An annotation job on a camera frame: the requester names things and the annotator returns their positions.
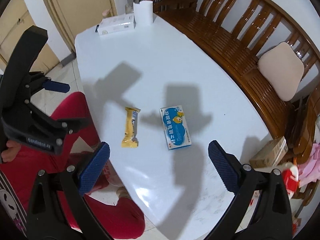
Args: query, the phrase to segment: yellow wrapper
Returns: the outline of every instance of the yellow wrapper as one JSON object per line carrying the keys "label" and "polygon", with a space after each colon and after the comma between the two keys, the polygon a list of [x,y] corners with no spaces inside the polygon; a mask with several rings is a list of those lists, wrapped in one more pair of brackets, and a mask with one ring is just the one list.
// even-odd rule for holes
{"label": "yellow wrapper", "polygon": [[140,109],[126,107],[127,120],[125,125],[124,139],[122,140],[121,147],[138,147],[137,135],[137,120]]}

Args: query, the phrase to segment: red pants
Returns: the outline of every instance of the red pants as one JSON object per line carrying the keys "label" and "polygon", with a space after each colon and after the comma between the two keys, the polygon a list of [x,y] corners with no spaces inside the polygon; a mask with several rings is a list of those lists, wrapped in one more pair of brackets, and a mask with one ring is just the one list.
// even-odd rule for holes
{"label": "red pants", "polygon": [[[23,146],[12,162],[0,164],[0,170],[6,175],[25,210],[28,209],[31,190],[39,170],[44,169],[48,173],[63,171],[70,163],[69,154],[79,136],[89,146],[95,146],[100,142],[83,93],[75,92],[69,95],[57,107],[51,117],[55,120],[87,117],[90,118],[91,124],[78,133],[66,136],[63,152],[60,156],[44,154]],[[63,192],[59,193],[59,198],[70,226],[77,228]],[[113,238],[129,239],[142,235],[145,227],[144,215],[132,200],[122,197],[116,206],[111,206],[87,195],[84,198],[100,224]]]}

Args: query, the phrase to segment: table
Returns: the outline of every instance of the table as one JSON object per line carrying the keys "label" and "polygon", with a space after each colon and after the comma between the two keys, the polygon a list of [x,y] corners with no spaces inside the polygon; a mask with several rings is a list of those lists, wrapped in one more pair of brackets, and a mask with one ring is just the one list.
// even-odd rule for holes
{"label": "table", "polygon": [[[170,240],[209,232],[230,204],[208,158],[217,140],[242,163],[271,136],[233,80],[196,44],[160,17],[153,25],[77,35],[81,81],[94,124],[132,199]],[[168,150],[160,108],[182,105],[192,146]],[[139,146],[121,148],[126,106],[138,115]]]}

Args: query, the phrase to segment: beige cushion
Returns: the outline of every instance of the beige cushion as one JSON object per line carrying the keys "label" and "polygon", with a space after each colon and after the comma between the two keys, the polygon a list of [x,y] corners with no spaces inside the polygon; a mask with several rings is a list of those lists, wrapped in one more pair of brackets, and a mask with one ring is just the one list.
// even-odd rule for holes
{"label": "beige cushion", "polygon": [[290,45],[281,42],[261,56],[258,69],[272,85],[279,98],[290,101],[298,89],[304,65]]}

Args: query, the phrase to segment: foot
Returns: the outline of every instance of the foot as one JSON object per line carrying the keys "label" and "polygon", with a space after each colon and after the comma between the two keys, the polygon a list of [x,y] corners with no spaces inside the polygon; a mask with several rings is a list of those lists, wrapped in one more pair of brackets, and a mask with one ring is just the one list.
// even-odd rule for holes
{"label": "foot", "polygon": [[117,194],[118,198],[126,197],[126,198],[129,198],[132,200],[132,198],[130,197],[130,195],[125,187],[118,188],[116,194]]}

